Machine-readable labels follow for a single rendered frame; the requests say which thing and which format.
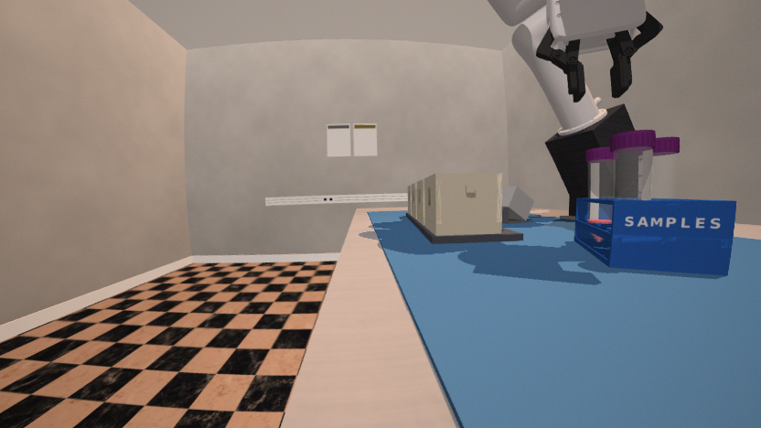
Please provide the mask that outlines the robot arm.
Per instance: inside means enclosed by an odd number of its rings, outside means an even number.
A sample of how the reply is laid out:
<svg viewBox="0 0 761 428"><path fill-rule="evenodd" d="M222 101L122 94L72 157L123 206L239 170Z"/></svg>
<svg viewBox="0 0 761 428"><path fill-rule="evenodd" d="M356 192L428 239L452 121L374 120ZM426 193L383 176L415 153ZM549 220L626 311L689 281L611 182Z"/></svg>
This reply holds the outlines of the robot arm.
<svg viewBox="0 0 761 428"><path fill-rule="evenodd" d="M598 111L601 98L593 99L585 84L585 95L573 102L568 94L567 74L550 61L540 59L536 51L547 32L546 0L488 0L502 21L514 27L524 21L513 33L512 45L530 67L546 95L560 125L558 135L579 132L602 120L606 109ZM544 7L545 6L545 7Z"/></svg>

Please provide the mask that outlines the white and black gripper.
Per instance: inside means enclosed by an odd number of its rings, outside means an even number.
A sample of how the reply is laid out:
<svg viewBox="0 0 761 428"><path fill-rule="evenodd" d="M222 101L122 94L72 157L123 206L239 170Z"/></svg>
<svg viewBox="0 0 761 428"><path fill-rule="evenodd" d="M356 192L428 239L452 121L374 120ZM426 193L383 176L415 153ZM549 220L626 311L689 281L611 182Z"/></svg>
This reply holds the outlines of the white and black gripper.
<svg viewBox="0 0 761 428"><path fill-rule="evenodd" d="M546 18L547 32L536 56L567 74L573 102L585 95L584 65L578 55L610 50L612 97L619 98L632 83L630 58L663 29L646 11L645 0L547 0ZM635 27L641 34L632 40Z"/></svg>

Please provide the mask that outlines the blue bench mat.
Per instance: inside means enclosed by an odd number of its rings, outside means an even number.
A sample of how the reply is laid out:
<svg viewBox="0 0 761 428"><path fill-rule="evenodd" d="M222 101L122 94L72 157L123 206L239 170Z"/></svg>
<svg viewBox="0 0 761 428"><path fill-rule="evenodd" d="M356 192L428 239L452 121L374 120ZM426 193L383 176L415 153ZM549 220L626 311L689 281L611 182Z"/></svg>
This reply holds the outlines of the blue bench mat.
<svg viewBox="0 0 761 428"><path fill-rule="evenodd" d="M761 428L761 240L728 276L609 268L575 220L432 244L368 211L460 428Z"/></svg>

